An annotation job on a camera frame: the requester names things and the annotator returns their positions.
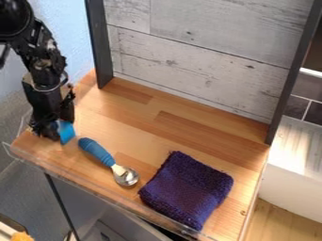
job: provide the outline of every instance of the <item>wooden shelf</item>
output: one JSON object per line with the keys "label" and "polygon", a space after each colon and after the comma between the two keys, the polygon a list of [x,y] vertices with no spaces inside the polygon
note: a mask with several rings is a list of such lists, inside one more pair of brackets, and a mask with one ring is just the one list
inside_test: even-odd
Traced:
{"label": "wooden shelf", "polygon": [[76,88],[76,133],[105,146],[118,163],[140,174],[140,182],[132,189],[118,186],[109,169],[79,151],[76,139],[61,146],[26,130],[11,145],[16,155],[179,233],[183,226],[145,206],[137,192],[169,152],[187,153],[234,178],[229,197],[208,218],[201,233],[194,235],[200,240],[239,238],[266,162],[266,124],[119,78],[97,89],[94,72]]}

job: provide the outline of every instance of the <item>blue handle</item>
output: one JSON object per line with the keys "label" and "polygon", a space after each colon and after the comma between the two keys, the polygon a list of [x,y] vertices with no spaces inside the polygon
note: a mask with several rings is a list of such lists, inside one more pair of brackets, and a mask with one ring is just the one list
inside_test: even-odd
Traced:
{"label": "blue handle", "polygon": [[97,159],[99,159],[104,165],[108,167],[112,167],[115,164],[115,160],[113,156],[106,151],[104,147],[102,147],[95,140],[90,138],[80,138],[78,140],[78,146],[84,151],[92,154]]}

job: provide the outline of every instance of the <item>floor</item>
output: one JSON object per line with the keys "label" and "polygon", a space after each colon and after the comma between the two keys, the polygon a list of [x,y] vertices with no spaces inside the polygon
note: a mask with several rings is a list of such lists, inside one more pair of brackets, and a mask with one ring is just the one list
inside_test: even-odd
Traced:
{"label": "floor", "polygon": [[259,199],[245,241],[322,241],[322,224]]}

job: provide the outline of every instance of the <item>ice cream scoop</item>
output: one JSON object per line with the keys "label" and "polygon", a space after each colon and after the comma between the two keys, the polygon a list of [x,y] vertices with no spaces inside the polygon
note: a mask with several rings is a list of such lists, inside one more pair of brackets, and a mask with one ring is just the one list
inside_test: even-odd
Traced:
{"label": "ice cream scoop", "polygon": [[78,146],[100,160],[113,171],[115,182],[119,185],[130,186],[138,181],[138,174],[133,169],[116,164],[113,156],[95,140],[84,137],[78,140]]}

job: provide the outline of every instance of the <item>dark metal frame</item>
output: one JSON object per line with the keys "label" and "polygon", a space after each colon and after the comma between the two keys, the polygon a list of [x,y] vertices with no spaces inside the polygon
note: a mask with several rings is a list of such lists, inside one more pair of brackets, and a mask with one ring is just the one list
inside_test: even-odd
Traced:
{"label": "dark metal frame", "polygon": [[97,85],[99,88],[103,88],[113,78],[113,63],[109,47],[104,1],[85,0],[85,4]]}
{"label": "dark metal frame", "polygon": [[76,241],[81,241],[81,239],[80,239],[80,238],[79,238],[79,236],[78,236],[77,230],[75,229],[75,227],[74,227],[74,226],[73,226],[73,224],[72,224],[72,220],[71,220],[71,218],[70,218],[70,216],[69,216],[69,214],[68,214],[68,212],[67,212],[67,209],[66,209],[66,207],[65,207],[65,205],[64,205],[64,202],[63,202],[63,201],[62,201],[62,199],[60,198],[59,192],[58,192],[58,190],[56,189],[56,186],[55,186],[55,183],[54,183],[54,181],[53,181],[52,177],[51,177],[49,174],[47,174],[47,173],[44,173],[44,175],[45,175],[45,177],[46,177],[46,179],[47,179],[47,182],[48,182],[49,186],[51,187],[51,189],[52,189],[52,191],[53,191],[53,193],[54,193],[54,195],[55,195],[55,198],[56,198],[56,200],[57,200],[57,202],[58,202],[58,204],[59,204],[59,206],[60,206],[60,209],[61,209],[61,211],[63,212],[63,215],[64,215],[64,217],[66,218],[66,220],[67,220],[67,222],[68,222],[68,225],[69,225],[69,226],[70,226],[70,228],[71,228],[71,232],[73,233],[73,235],[74,235],[74,237],[75,237]]}
{"label": "dark metal frame", "polygon": [[319,24],[321,11],[322,11],[322,1],[314,0],[314,3],[310,11],[310,15],[308,17],[308,20],[303,30],[302,37],[298,45],[297,52],[293,59],[291,69],[288,73],[288,76],[284,85],[284,89],[282,90],[281,98],[276,107],[273,120],[269,126],[269,130],[266,136],[266,144],[268,145],[270,145],[273,142],[274,136],[281,122],[282,114],[284,113],[284,109],[286,108],[287,101],[297,81],[299,69],[302,66],[303,60],[306,56],[306,52],[308,51],[308,48],[310,46],[310,42],[314,37],[315,30]]}

